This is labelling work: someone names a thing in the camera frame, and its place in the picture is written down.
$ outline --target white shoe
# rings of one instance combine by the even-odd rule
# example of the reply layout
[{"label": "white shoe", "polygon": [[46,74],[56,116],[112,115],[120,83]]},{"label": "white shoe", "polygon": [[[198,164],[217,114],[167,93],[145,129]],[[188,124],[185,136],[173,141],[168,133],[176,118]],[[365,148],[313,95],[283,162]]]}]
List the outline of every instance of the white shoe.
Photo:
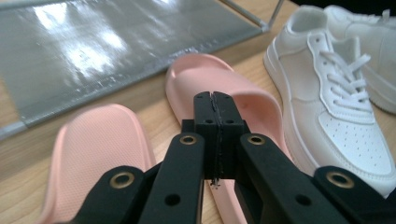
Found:
[{"label": "white shoe", "polygon": [[297,9],[264,55],[296,165],[309,175],[326,165],[348,169],[387,196],[396,172],[364,89],[368,60],[358,38],[333,40],[317,7]]},{"label": "white shoe", "polygon": [[396,114],[396,19],[386,10],[382,17],[353,14],[337,6],[326,7],[328,26],[336,38],[357,36],[361,52],[372,60],[362,68],[370,99]]}]

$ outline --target pink slipper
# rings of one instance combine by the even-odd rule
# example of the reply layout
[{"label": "pink slipper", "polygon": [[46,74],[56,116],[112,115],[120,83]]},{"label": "pink slipper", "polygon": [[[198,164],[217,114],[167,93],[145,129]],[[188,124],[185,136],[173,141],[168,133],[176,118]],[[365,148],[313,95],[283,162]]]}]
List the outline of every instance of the pink slipper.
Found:
[{"label": "pink slipper", "polygon": [[121,105],[84,109],[59,131],[47,195],[37,223],[66,222],[107,171],[122,165],[143,172],[156,164],[136,115]]},{"label": "pink slipper", "polygon": [[[276,99],[222,60],[207,54],[188,54],[174,61],[166,75],[166,95],[179,122],[193,119],[193,97],[203,91],[231,95],[242,119],[252,133],[270,137],[290,158],[287,151],[281,111]],[[233,180],[220,180],[212,189],[224,223],[246,223],[233,191]]]}]

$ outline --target wooden table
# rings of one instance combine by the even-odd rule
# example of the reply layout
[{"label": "wooden table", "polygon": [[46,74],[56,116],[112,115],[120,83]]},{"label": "wooden table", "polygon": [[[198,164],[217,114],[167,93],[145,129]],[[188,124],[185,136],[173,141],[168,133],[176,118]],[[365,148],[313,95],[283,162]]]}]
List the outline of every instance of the wooden table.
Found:
[{"label": "wooden table", "polygon": [[[241,4],[268,21],[276,0],[251,0]],[[268,76],[262,55],[281,26],[297,6],[285,1],[271,32],[238,45],[215,52],[234,70],[272,93],[281,105],[277,89]],[[18,120],[18,114],[7,97],[0,80],[0,124]],[[145,126],[157,161],[161,161],[180,126],[167,102],[164,74],[149,78],[122,91],[108,95],[90,105],[114,103],[133,110]],[[377,121],[396,155],[396,117],[374,106]],[[72,112],[49,120],[0,142],[0,223],[33,223],[40,214],[47,186],[52,147],[60,127]],[[219,212],[205,185],[203,223],[220,223]]]}]

